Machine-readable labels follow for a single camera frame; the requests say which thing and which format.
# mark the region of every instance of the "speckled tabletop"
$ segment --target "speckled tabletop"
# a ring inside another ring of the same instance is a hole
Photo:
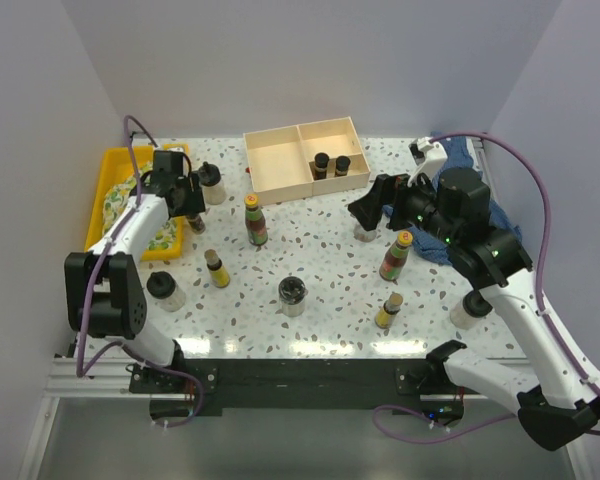
[[[218,165],[227,200],[203,214],[206,231],[186,229],[183,256],[169,262],[143,262],[140,278],[166,270],[187,295],[175,313],[160,309],[147,296],[149,318],[180,343],[187,357],[211,358],[404,358],[423,357],[449,339],[467,343],[489,358],[523,358],[524,353],[495,314],[471,330],[458,330],[449,310],[469,292],[469,283],[451,267],[439,266],[410,252],[396,284],[378,275],[383,256],[396,234],[383,221],[377,238],[353,238],[355,220],[345,205],[367,190],[358,189],[263,208],[269,241],[249,244],[243,197],[251,190],[241,138],[158,139],[188,143],[194,168],[203,161]],[[362,138],[371,167],[379,173],[415,169],[409,139]],[[135,145],[147,144],[137,139]],[[217,250],[231,275],[225,289],[211,285],[203,253]],[[281,313],[277,286],[287,275],[300,277],[309,290],[305,312],[295,318]],[[382,330],[374,317],[391,292],[404,297],[393,326]],[[87,356],[104,345],[89,339]],[[126,355],[118,349],[108,357]]]

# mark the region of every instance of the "white jar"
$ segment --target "white jar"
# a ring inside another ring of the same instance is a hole
[[[202,195],[205,203],[209,205],[220,205],[227,198],[227,192],[224,189],[224,182],[220,175],[220,169],[211,163],[204,162],[198,169],[200,185],[202,185]]]
[[[147,290],[167,312],[180,310],[187,301],[185,293],[167,272],[153,272],[147,280]]]
[[[369,243],[378,236],[378,230],[369,230],[368,232],[356,221],[356,226],[353,227],[353,238],[360,242]]]
[[[469,292],[449,312],[449,320],[457,328],[469,330],[493,310],[480,292]]]

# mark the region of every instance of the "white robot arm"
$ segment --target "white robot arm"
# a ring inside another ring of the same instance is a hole
[[[443,157],[437,147],[419,152],[422,143],[414,142],[411,151],[414,157],[424,157],[424,164],[431,152],[434,160]],[[427,359],[438,376],[505,406],[538,444],[555,450],[589,432],[600,419],[600,371],[546,297],[545,310],[538,311],[531,259],[513,233],[490,224],[490,197],[478,173],[451,168],[441,173],[437,190],[423,174],[415,180],[407,174],[378,175],[369,193],[348,208],[365,230],[373,230],[382,207],[392,205],[389,228],[415,226],[447,245],[453,267],[504,319],[535,375],[482,358],[457,341],[434,349]],[[555,331],[543,318],[548,313]]]
[[[136,264],[149,241],[169,218],[205,210],[198,175],[191,171],[185,175],[183,158],[184,154],[179,151],[154,151],[153,171],[149,182],[143,185],[140,204],[136,204],[134,189],[125,211],[107,234],[88,252],[72,253],[65,260],[71,327],[80,331],[88,279],[97,259],[104,255],[99,281],[109,281],[104,283],[104,291],[91,292],[87,333],[120,342],[158,366],[171,365],[177,345],[147,318],[147,304]]]

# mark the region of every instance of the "small jar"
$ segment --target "small jar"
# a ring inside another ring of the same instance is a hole
[[[364,242],[364,243],[368,243],[371,242],[372,240],[375,240],[376,236],[378,235],[378,230],[369,230],[368,232],[362,227],[362,225],[360,225],[359,223],[356,222],[356,226],[353,227],[353,238],[355,238],[356,240],[360,241],[360,242]]]
[[[336,177],[346,177],[349,172],[349,165],[351,165],[349,157],[340,155],[336,158]]]
[[[280,306],[287,317],[297,317],[304,312],[307,288],[298,277],[287,277],[278,285]]]
[[[449,320],[457,328],[468,330],[489,315],[493,307],[477,290],[467,293],[449,312]]]
[[[153,272],[147,280],[147,290],[167,312],[180,310],[187,301],[187,296],[167,272]]]
[[[398,279],[405,263],[407,263],[409,247],[412,243],[413,235],[407,230],[403,230],[398,234],[398,238],[387,250],[382,265],[380,265],[379,273],[383,279],[388,282]]]
[[[193,230],[193,233],[195,233],[196,235],[200,235],[207,229],[199,213],[196,213],[194,215],[187,215],[186,218],[187,222],[189,222],[191,230]]]
[[[324,180],[327,178],[327,168],[329,167],[329,155],[324,152],[317,153],[313,158],[313,170],[316,180]]]
[[[393,319],[400,311],[403,298],[399,293],[392,293],[389,300],[384,302],[380,311],[376,314],[376,325],[380,328],[389,328],[393,323]]]
[[[227,192],[224,189],[224,182],[220,175],[220,169],[215,165],[204,162],[198,169],[200,185],[202,185],[202,195],[205,203],[209,205],[220,205],[227,198]]]

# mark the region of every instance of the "jar with black cap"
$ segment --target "jar with black cap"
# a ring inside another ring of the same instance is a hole
[[[480,292],[473,290],[451,309],[449,319],[457,328],[468,330],[489,315],[491,310],[493,307],[489,302],[482,298]]]
[[[202,195],[205,203],[209,205],[220,205],[227,198],[227,192],[224,189],[224,182],[220,175],[220,169],[215,165],[204,162],[198,169],[200,185],[202,185]]]
[[[316,180],[327,178],[327,168],[329,167],[329,155],[324,152],[316,153],[313,157],[313,171]]]
[[[297,317],[304,312],[307,288],[298,277],[287,277],[278,285],[280,307],[287,317]]]
[[[187,296],[168,272],[153,272],[147,280],[147,290],[167,312],[180,310]]]
[[[336,177],[346,177],[349,173],[349,165],[351,165],[351,159],[345,155],[340,155],[336,158]]]

